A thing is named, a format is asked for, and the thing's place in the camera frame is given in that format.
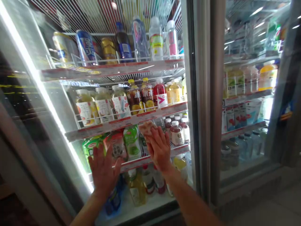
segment water bottle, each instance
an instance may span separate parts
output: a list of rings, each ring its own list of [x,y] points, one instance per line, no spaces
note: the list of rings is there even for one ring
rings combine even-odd
[[[135,53],[138,57],[138,61],[147,61],[147,59],[140,59],[141,57],[149,56],[149,53],[144,23],[140,20],[139,16],[133,17],[132,34],[135,45]]]

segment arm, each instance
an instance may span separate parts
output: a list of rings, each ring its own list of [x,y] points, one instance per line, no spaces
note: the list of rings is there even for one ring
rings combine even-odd
[[[112,168],[112,150],[104,157],[103,145],[99,144],[98,148],[93,148],[93,156],[94,158],[89,156],[88,161],[92,171],[94,191],[70,226],[94,225],[120,174],[121,159],[118,159],[115,168]]]
[[[221,225],[205,202],[181,178],[180,172],[171,164],[168,133],[164,135],[161,127],[152,128],[151,132],[152,136],[147,136],[147,148],[151,159],[174,193],[187,225]]]

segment hand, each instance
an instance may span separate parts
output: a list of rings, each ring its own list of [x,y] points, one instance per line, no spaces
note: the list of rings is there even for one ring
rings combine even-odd
[[[157,169],[163,174],[167,172],[172,164],[170,162],[169,135],[165,134],[161,127],[151,128],[152,136],[146,136],[147,150]]]
[[[93,156],[88,157],[94,182],[94,194],[100,195],[105,200],[113,191],[120,174],[121,159],[117,159],[115,168],[112,168],[112,149],[104,156],[103,144],[93,148]]]

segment led light strip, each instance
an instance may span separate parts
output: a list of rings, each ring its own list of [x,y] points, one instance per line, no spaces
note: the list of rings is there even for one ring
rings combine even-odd
[[[14,40],[15,44],[17,45],[18,49],[19,49],[19,52],[20,54],[22,55],[23,57],[23,60],[25,61],[26,65],[27,65],[27,68],[30,72],[30,74],[32,75],[32,78],[34,79],[34,81],[36,82],[36,85],[37,85],[37,89],[40,91],[41,95],[43,96],[45,102],[46,102],[46,105],[48,106],[50,112],[52,113],[53,115],[53,118],[56,122],[56,124],[58,125],[60,131],[61,131],[61,134],[63,136],[63,138],[65,139],[69,149],[70,149],[70,152],[76,162],[76,165],[80,171],[80,175],[82,176],[82,179],[84,180],[87,188],[89,189],[89,191],[92,193],[94,191],[94,188],[92,186],[92,184],[89,182],[89,177],[88,175],[86,174],[85,170],[84,170],[84,167],[79,159],[79,157],[77,156],[77,153],[73,147],[73,145],[68,142],[67,138],[65,137],[65,129],[58,117],[58,114],[50,100],[50,97],[44,87],[44,84],[42,83],[42,81],[40,80],[40,77],[39,77],[39,72],[38,70],[35,68],[35,65],[11,19],[11,17],[9,16],[4,4],[2,1],[0,1],[0,15],[3,19],[3,22],[5,23],[7,29],[9,30],[11,36],[12,36],[12,39]]]

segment beverage cooler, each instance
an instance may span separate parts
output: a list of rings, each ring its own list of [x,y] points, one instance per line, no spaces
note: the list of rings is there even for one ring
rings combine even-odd
[[[298,159],[301,16],[297,1],[219,3],[211,17],[211,203],[231,219]]]
[[[100,143],[122,166],[96,225],[180,212],[140,133],[147,121],[170,134],[172,163],[208,197],[208,81],[196,61],[209,52],[191,10],[178,0],[0,1],[3,139],[62,224],[94,190],[87,157]]]

